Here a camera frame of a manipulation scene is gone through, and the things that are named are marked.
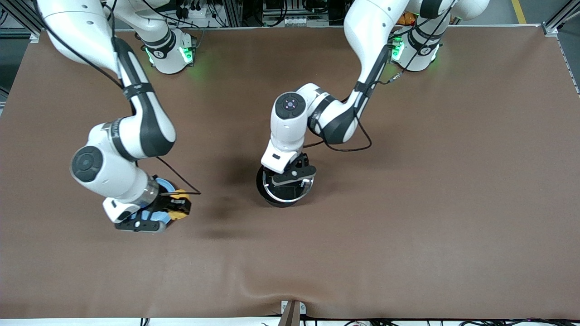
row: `brown table surface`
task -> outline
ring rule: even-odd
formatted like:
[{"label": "brown table surface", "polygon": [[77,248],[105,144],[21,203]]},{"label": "brown table surface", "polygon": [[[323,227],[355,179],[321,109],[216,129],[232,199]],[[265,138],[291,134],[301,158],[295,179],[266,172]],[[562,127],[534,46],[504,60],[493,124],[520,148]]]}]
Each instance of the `brown table surface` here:
[{"label": "brown table surface", "polygon": [[147,66],[177,129],[166,159],[203,195],[165,233],[125,233],[68,169],[129,106],[43,35],[0,119],[0,317],[258,316],[291,298],[327,318],[580,318],[580,100],[556,40],[450,28],[426,71],[377,88],[371,149],[308,149],[313,191],[268,206],[274,99],[307,82],[343,97],[359,68],[342,30],[301,28],[208,31],[195,67]]}]

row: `blue object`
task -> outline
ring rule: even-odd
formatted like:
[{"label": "blue object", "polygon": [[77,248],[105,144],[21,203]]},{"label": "blue object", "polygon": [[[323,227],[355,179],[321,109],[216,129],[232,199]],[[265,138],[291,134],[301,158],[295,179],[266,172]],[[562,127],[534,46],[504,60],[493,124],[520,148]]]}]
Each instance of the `blue object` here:
[{"label": "blue object", "polygon": [[[157,181],[157,183],[159,183],[159,185],[165,188],[169,193],[172,193],[176,190],[175,187],[171,184],[171,182],[165,179],[155,178],[155,181]],[[131,215],[129,219],[130,220],[137,219],[137,213]],[[159,221],[167,225],[171,221],[171,218],[169,217],[169,213],[167,212],[154,212],[152,214],[149,211],[141,211],[141,220]]]}]

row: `yellow object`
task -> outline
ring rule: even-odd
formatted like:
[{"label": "yellow object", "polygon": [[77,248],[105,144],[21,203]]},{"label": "yellow object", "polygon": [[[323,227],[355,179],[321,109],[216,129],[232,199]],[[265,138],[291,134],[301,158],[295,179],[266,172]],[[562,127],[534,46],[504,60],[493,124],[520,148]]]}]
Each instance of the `yellow object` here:
[{"label": "yellow object", "polygon": [[[183,190],[183,189],[177,189],[174,191],[174,193],[184,193],[184,192],[185,192],[185,190]],[[187,198],[189,200],[188,194],[170,195],[170,197],[175,198],[175,199]],[[177,212],[177,211],[169,212],[169,218],[174,220],[174,221],[183,219],[186,216],[187,216],[187,214],[185,214],[184,212]]]},{"label": "yellow object", "polygon": [[525,22],[524,12],[521,9],[520,0],[512,0],[513,10],[516,12],[517,22],[520,24],[527,24]]},{"label": "yellow object", "polygon": [[405,16],[405,25],[411,25],[415,22],[415,15],[413,15],[413,13],[405,12],[404,16]]}]

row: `wire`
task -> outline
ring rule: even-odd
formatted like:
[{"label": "wire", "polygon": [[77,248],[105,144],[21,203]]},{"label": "wire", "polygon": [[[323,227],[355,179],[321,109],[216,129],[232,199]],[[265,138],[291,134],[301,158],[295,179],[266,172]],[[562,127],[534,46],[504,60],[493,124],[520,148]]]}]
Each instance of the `wire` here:
[{"label": "wire", "polygon": [[419,28],[419,27],[421,27],[421,26],[425,25],[425,24],[426,24],[428,21],[430,21],[430,19],[427,19],[427,20],[425,20],[423,23],[420,23],[420,24],[415,24],[413,27],[411,27],[410,29],[408,29],[408,30],[406,30],[406,31],[404,31],[404,32],[402,32],[402,33],[399,33],[399,34],[395,34],[395,33],[393,33],[393,35],[391,35],[391,36],[389,37],[389,41],[391,41],[391,40],[392,40],[392,39],[394,39],[395,37],[399,37],[399,36],[401,36],[401,35],[405,35],[405,34],[407,34],[407,33],[411,32],[411,31],[413,31],[413,30],[416,30],[417,28]]},{"label": "wire", "polygon": [[[505,323],[505,321],[500,321],[499,324],[500,325],[505,325],[505,326],[514,326],[517,325],[519,323],[524,323],[524,322],[534,322],[534,323],[545,323],[545,324],[552,324],[552,325],[556,325],[556,326],[566,326],[564,323],[561,323],[558,320],[547,320],[547,319],[541,319],[541,318],[526,318],[526,319],[522,319],[522,320],[516,320],[512,323]],[[486,321],[481,321],[481,323],[477,323],[473,320],[467,320],[462,322],[459,326],[465,326],[465,325],[477,325],[477,326],[489,326],[490,324],[487,323]]]},{"label": "wire", "polygon": [[[417,54],[419,54],[419,52],[427,45],[427,43],[431,40],[431,38],[435,35],[435,32],[437,31],[437,29],[439,28],[439,26],[441,26],[441,24],[443,23],[443,21],[445,20],[445,18],[447,17],[447,15],[449,14],[449,12],[451,11],[451,9],[453,8],[453,6],[450,6],[449,9],[447,9],[447,12],[445,12],[445,14],[443,15],[443,19],[441,19],[441,21],[438,23],[437,27],[435,27],[435,29],[433,30],[433,32],[431,33],[431,35],[429,35],[429,37],[427,37],[427,40],[425,40],[425,42],[423,43],[423,45],[421,45],[421,47],[415,52],[415,54],[411,57],[411,59],[409,60],[409,62],[407,63],[407,65],[403,68],[403,70],[397,74],[394,74],[388,81],[383,82],[381,80],[376,80],[374,82],[369,83],[361,92],[362,94],[366,94],[366,92],[369,90],[369,88],[373,87],[376,84],[381,84],[381,85],[388,85],[390,83],[392,83],[393,81],[399,79],[403,73],[405,73],[405,71],[407,71],[407,69],[409,68],[409,66],[411,65],[411,63],[413,62],[413,59],[417,57]],[[421,26],[422,24],[425,24],[427,21],[424,21],[423,23],[418,24],[417,26],[415,26],[414,28],[417,28],[419,26]],[[346,97],[345,99],[343,99],[341,102],[345,103],[346,100],[349,97]],[[319,137],[322,138],[322,141],[324,142],[324,144],[330,148],[333,151],[340,151],[340,152],[353,152],[353,151],[361,151],[361,150],[366,150],[371,148],[372,146],[372,139],[369,136],[369,134],[367,133],[367,131],[364,129],[363,125],[360,122],[360,119],[358,117],[358,112],[353,110],[353,115],[354,118],[356,119],[361,131],[363,132],[363,134],[365,135],[365,137],[367,138],[368,141],[368,145],[364,146],[364,147],[360,147],[360,148],[353,148],[353,149],[341,149],[341,148],[336,148],[336,147],[332,147],[326,140],[326,137],[324,136],[324,130],[322,128],[322,126],[320,125],[319,120],[316,120],[316,124],[318,125],[318,128],[320,129],[320,135]],[[306,145],[307,147],[313,147],[316,146],[318,144],[321,144],[320,142],[318,143],[314,143],[314,144],[308,144]]]},{"label": "wire", "polygon": [[107,17],[107,21],[109,19],[111,19],[111,17],[113,16],[113,10],[115,10],[115,6],[117,5],[117,0],[115,0],[115,2],[113,2],[113,6],[109,7],[105,4],[105,6],[107,6],[111,11],[109,12],[109,16]]},{"label": "wire", "polygon": [[[153,11],[154,11],[156,14],[158,14],[159,16],[161,16],[161,17],[164,17],[164,18],[167,18],[167,19],[171,19],[171,20],[173,20],[173,21],[179,21],[177,18],[173,18],[173,17],[167,16],[167,15],[164,15],[164,14],[162,14],[162,13],[160,13],[160,12],[157,12],[157,11],[155,11],[155,8],[153,8],[153,7],[152,7],[152,6],[151,6],[151,5],[150,5],[150,4],[147,2],[147,0],[141,0],[141,1],[143,1],[143,3],[145,3],[145,4],[146,4],[146,5],[147,5],[147,6],[148,6],[148,7],[149,7],[151,10],[153,10]],[[195,28],[201,28],[201,27],[199,27],[199,26],[197,26],[197,25],[195,25],[195,24],[193,24],[193,23],[188,23],[188,22],[186,22],[186,21],[183,21],[182,23],[184,23],[184,24],[188,24],[188,25],[190,25],[190,26],[192,26],[192,27],[195,27]]]},{"label": "wire", "polygon": [[121,85],[121,83],[119,83],[118,80],[113,78],[113,76],[109,75],[106,71],[101,69],[99,66],[97,66],[94,63],[92,63],[91,61],[89,61],[89,59],[85,58],[82,54],[78,53],[75,49],[71,48],[70,45],[68,45],[58,35],[56,35],[56,33],[52,30],[52,28],[46,23],[46,20],[44,20],[43,16],[41,15],[40,11],[38,10],[38,8],[37,8],[37,15],[38,15],[38,17],[41,18],[42,22],[44,23],[46,31],[49,32],[52,35],[52,37],[56,38],[56,40],[59,41],[62,45],[64,45],[64,47],[67,48],[70,52],[72,52],[73,54],[75,54],[76,56],[81,58],[81,60],[86,62],[89,66],[95,68],[101,74],[105,75],[108,79],[110,79],[113,83],[115,83],[115,85],[117,85],[119,88],[123,89],[123,86]]},{"label": "wire", "polygon": [[312,144],[304,145],[302,148],[314,147],[314,146],[317,146],[317,145],[322,144],[323,142],[324,142],[324,140],[321,140],[321,141],[319,141],[317,143],[312,143]]},{"label": "wire", "polygon": [[227,27],[227,24],[222,20],[222,17],[218,14],[218,9],[216,8],[216,4],[213,2],[213,0],[208,1],[207,4],[208,4],[209,11],[212,13],[212,17],[213,17],[213,15],[215,15],[214,19],[216,20],[216,22],[218,24],[220,24],[220,26],[222,26],[222,27]]},{"label": "wire", "polygon": [[113,18],[112,22],[111,22],[111,43],[113,44],[113,52],[115,53],[115,55],[117,56],[118,51],[117,51],[117,42],[115,41],[115,15],[113,14],[113,11],[115,10],[115,7],[117,5],[117,0],[115,0],[113,2],[113,6],[111,7],[111,12],[109,13],[109,17]]},{"label": "wire", "polygon": [[275,27],[284,21],[284,19],[286,18],[286,15],[288,14],[288,3],[286,2],[286,0],[280,0],[281,1],[280,17],[278,18],[276,23],[274,23],[272,25],[264,24],[264,22],[260,18],[258,18],[258,13],[256,12],[256,7],[257,7],[256,4],[259,3],[260,1],[262,1],[262,0],[254,0],[254,3],[253,3],[254,19],[260,24],[260,26]]},{"label": "wire", "polygon": [[2,9],[2,14],[0,14],[0,20],[2,19],[2,17],[4,17],[4,19],[0,23],[0,26],[6,22],[6,19],[8,19],[8,16],[9,16],[8,13],[4,9]]},{"label": "wire", "polygon": [[165,166],[167,166],[173,173],[175,173],[176,176],[179,177],[179,179],[181,179],[183,182],[185,182],[190,188],[192,188],[195,193],[187,193],[189,195],[201,195],[201,191],[197,190],[197,188],[195,188],[191,183],[189,183],[189,181],[187,181],[184,177],[181,176],[181,174],[179,174],[179,172],[177,172],[169,163],[165,162],[161,157],[156,156],[156,159],[160,160],[163,164],[165,164]]},{"label": "wire", "polygon": [[328,1],[326,1],[326,5],[324,6],[324,8],[319,9],[319,8],[310,8],[306,5],[306,0],[302,0],[302,6],[304,7],[304,9],[308,10],[309,12],[312,13],[325,13],[328,11]]},{"label": "wire", "polygon": [[201,41],[204,40],[204,35],[205,35],[205,31],[209,28],[209,22],[208,22],[208,26],[204,28],[204,30],[201,32],[201,36],[200,36],[200,41],[197,42],[195,49],[197,50],[200,46],[201,46]]}]

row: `yellow floor line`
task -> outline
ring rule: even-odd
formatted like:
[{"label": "yellow floor line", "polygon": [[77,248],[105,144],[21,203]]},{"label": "yellow floor line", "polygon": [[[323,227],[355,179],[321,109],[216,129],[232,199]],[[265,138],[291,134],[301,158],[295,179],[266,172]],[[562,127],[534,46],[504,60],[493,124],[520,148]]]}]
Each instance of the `yellow floor line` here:
[{"label": "yellow floor line", "polygon": [[526,24],[524,12],[521,10],[520,0],[512,0],[513,10],[516,12],[517,22]]}]

